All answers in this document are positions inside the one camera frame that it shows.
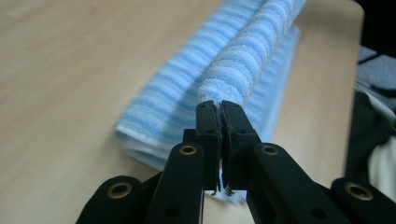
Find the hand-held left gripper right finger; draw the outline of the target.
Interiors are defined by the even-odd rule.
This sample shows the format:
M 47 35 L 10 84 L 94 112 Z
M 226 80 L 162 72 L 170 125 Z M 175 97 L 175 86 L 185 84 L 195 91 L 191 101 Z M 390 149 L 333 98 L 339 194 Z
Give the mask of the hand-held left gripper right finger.
M 253 148 L 260 143 L 260 137 L 241 105 L 223 101 L 220 108 L 223 130 L 223 186 L 232 190 L 245 190 L 250 179 L 250 155 Z

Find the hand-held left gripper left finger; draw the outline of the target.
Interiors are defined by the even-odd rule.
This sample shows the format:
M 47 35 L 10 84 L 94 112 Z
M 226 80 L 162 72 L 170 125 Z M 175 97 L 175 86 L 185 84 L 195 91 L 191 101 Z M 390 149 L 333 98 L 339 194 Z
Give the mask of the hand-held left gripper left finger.
M 221 145 L 217 108 L 213 101 L 196 106 L 194 129 L 186 129 L 184 142 L 193 142 L 204 149 L 203 180 L 205 190 L 219 190 L 219 152 Z

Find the blue striped towel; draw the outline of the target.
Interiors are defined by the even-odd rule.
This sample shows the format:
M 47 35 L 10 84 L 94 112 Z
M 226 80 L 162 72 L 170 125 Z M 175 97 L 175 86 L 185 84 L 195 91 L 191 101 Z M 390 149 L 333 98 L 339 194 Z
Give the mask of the blue striped towel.
M 273 134 L 298 45 L 305 0 L 223 0 L 127 105 L 116 124 L 125 152 L 162 170 L 208 100 L 241 105 L 260 139 Z

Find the dark cloth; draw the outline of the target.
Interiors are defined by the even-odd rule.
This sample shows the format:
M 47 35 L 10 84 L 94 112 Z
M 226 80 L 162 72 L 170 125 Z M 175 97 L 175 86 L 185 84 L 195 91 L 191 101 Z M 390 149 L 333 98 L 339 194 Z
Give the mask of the dark cloth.
M 396 136 L 396 129 L 375 111 L 369 96 L 355 91 L 345 176 L 368 182 L 370 155 L 375 147 L 385 144 L 392 136 Z

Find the white cloth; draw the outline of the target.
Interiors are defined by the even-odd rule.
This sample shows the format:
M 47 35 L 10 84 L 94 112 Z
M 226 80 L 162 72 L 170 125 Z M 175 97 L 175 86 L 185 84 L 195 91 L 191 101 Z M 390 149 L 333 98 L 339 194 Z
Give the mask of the white cloth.
M 374 148 L 368 159 L 371 185 L 396 203 L 396 137 Z

